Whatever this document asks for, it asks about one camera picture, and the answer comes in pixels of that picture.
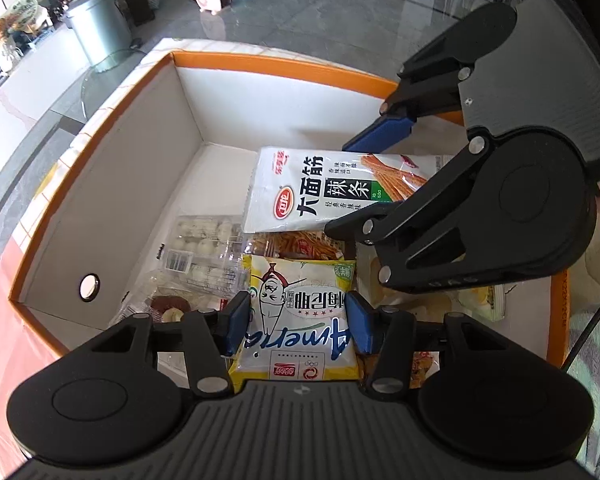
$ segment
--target cartoon character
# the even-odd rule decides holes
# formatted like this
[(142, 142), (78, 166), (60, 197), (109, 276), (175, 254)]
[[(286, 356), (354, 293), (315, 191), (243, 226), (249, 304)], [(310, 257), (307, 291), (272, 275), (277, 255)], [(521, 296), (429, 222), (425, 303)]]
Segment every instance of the cartoon character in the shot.
[(260, 303), (260, 315), (262, 316), (262, 329), (266, 335), (273, 334), (273, 331), (282, 312), (282, 307), (286, 301), (285, 289), (289, 285), (304, 281), (297, 280), (289, 283), (286, 278), (276, 271), (276, 264), (269, 264), (269, 270), (261, 278), (262, 286), (258, 294)]

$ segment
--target brown vase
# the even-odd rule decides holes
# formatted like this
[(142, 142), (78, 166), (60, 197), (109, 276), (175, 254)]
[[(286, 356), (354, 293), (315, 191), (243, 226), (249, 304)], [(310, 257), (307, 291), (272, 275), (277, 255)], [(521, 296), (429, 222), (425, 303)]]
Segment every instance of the brown vase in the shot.
[(149, 7), (149, 0), (125, 0), (134, 25), (142, 25), (155, 19), (155, 14)]

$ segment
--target silver trash can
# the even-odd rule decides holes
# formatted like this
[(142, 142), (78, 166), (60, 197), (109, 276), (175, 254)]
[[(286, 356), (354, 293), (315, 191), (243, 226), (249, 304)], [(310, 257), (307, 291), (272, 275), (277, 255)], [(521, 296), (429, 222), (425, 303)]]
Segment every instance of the silver trash can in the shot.
[(104, 59), (131, 45), (131, 31), (115, 0), (74, 0), (65, 17), (98, 72), (110, 68)]

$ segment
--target barcode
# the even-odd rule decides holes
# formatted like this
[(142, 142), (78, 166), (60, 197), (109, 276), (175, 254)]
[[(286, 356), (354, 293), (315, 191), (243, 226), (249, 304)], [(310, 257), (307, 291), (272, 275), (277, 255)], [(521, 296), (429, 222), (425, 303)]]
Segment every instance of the barcode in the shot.
[(167, 253), (166, 267), (167, 269), (175, 270), (176, 272), (187, 272), (190, 259), (191, 253), (169, 250)]

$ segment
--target latiao package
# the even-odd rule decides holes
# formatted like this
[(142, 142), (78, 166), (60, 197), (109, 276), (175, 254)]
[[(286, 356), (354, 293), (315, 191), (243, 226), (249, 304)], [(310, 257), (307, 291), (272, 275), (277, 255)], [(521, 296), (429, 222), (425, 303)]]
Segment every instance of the latiao package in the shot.
[(320, 230), (373, 202), (407, 199), (450, 159), (263, 148), (242, 230)]
[(251, 259), (251, 319), (229, 374), (246, 379), (359, 378), (344, 309), (355, 262)]

